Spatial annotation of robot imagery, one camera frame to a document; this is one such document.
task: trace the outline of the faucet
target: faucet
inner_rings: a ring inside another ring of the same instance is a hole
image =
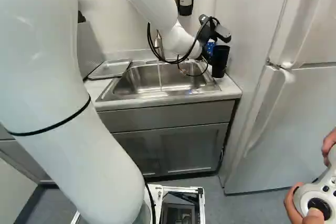
[[[157,49],[159,51],[159,55],[161,55],[161,57],[163,59],[165,59],[164,51],[163,51],[162,37],[161,37],[161,34],[160,34],[159,30],[156,30],[156,38],[154,40],[154,48]]]

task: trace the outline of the countertop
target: countertop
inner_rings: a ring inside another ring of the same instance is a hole
[[[120,53],[113,53],[106,55],[106,59],[118,59],[118,58],[132,58],[134,60],[153,60],[152,53],[149,50],[135,50]],[[129,99],[129,100],[115,100],[107,102],[96,102],[96,99],[103,92],[103,90],[109,85],[112,79],[104,80],[86,80],[84,85],[88,90],[94,107],[97,111],[109,111],[109,110],[121,110],[131,108],[143,108],[150,106],[162,106],[172,104],[183,104],[193,102],[206,102],[206,101],[219,101],[219,100],[231,100],[239,99],[242,95],[240,88],[234,83],[234,81],[225,75],[223,78],[215,79],[219,85],[221,91],[192,94],[186,96],[170,96],[150,99]]]

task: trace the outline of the white refrigerator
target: white refrigerator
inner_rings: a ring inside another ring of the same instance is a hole
[[[283,0],[260,57],[253,98],[239,105],[248,112],[243,121],[236,115],[219,172],[226,194],[308,183],[325,170],[322,141],[336,126],[336,0]],[[243,97],[251,89],[248,81],[239,86]]]

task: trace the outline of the metal tray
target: metal tray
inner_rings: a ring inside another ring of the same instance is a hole
[[[100,79],[120,77],[127,70],[131,62],[132,62],[131,59],[104,61],[91,74],[89,74],[88,79],[100,80]]]

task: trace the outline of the black cable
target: black cable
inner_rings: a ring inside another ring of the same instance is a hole
[[[149,190],[148,184],[145,181],[145,187],[147,188],[148,194],[149,194],[149,200],[151,201],[151,208],[152,208],[152,223],[156,224],[156,215],[155,215],[155,204],[154,200],[151,194],[151,191]]]
[[[205,62],[206,62],[206,67],[205,67],[204,71],[203,71],[202,73],[195,74],[195,75],[186,73],[186,72],[184,71],[184,69],[181,69],[181,68],[180,68],[180,64],[179,64],[179,63],[177,63],[177,67],[178,67],[178,69],[179,69],[180,71],[183,72],[184,75],[186,75],[186,76],[190,76],[190,77],[197,77],[197,76],[201,76],[201,75],[203,75],[203,74],[208,70],[209,63],[208,63],[207,61],[205,61]]]
[[[12,136],[32,136],[32,135],[37,135],[37,134],[41,134],[41,133],[45,133],[47,131],[51,131],[53,129],[56,129],[60,126],[62,126],[63,124],[66,124],[67,122],[71,121],[72,119],[74,119],[75,117],[77,117],[78,115],[80,115],[90,104],[91,102],[91,96],[89,96],[89,99],[87,100],[87,102],[84,104],[83,107],[81,107],[77,112],[75,112],[74,114],[72,114],[71,116],[69,116],[68,118],[63,119],[62,121],[55,123],[51,126],[45,127],[43,129],[40,130],[36,130],[36,131],[30,131],[30,132],[12,132],[12,131],[8,131],[7,132],[12,135]]]
[[[155,47],[154,47],[154,44],[153,44],[153,40],[152,40],[152,36],[151,36],[151,24],[148,23],[147,25],[147,40],[148,40],[148,44],[150,46],[150,49],[152,50],[153,54],[160,60],[160,61],[163,61],[163,62],[166,62],[166,63],[170,63],[170,64],[178,64],[178,63],[181,63],[183,62],[184,60],[186,60],[186,58],[189,57],[190,53],[192,52],[197,40],[199,39],[200,35],[201,35],[201,32],[203,30],[203,28],[206,26],[206,24],[210,21],[216,21],[217,22],[217,25],[220,24],[219,23],[219,20],[215,17],[207,17],[206,20],[204,21],[204,23],[202,24],[202,26],[199,28],[199,30],[197,31],[197,34],[195,36],[195,39],[192,43],[192,45],[190,46],[189,50],[187,51],[187,53],[181,58],[181,59],[178,59],[177,60],[173,60],[173,61],[168,61],[168,60],[165,60],[163,59],[159,54],[158,52],[156,52],[155,50]]]

